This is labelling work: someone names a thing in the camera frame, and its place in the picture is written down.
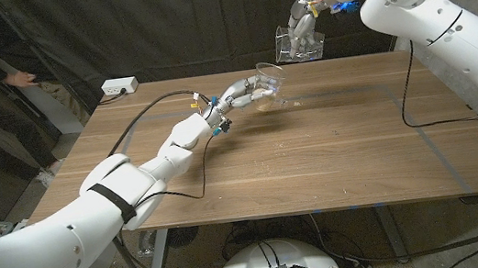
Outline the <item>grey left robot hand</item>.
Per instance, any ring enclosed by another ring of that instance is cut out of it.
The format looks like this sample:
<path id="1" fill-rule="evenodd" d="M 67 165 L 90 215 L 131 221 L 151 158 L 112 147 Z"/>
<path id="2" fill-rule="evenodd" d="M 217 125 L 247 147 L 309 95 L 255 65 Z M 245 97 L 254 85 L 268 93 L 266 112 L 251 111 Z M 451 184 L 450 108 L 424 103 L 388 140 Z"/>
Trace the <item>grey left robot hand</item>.
<path id="1" fill-rule="evenodd" d="M 254 103 L 257 110 L 267 111 L 275 101 L 282 83 L 283 77 L 279 75 L 256 74 L 238 80 L 227 88 L 217 100 L 212 100 L 202 116 L 213 128 L 220 125 L 223 117 L 234 108 L 242 109 Z"/>

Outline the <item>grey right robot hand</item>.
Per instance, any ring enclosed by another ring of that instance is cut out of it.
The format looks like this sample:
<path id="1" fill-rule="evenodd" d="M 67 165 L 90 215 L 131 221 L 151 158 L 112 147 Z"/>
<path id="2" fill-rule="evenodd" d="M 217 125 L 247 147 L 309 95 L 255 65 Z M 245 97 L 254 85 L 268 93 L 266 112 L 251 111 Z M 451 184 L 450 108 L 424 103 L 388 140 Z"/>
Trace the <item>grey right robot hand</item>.
<path id="1" fill-rule="evenodd" d="M 291 6 L 288 21 L 289 57 L 294 61 L 308 61 L 320 58 L 323 53 L 324 36 L 315 31 L 320 14 L 330 10 L 336 0 L 296 0 Z"/>

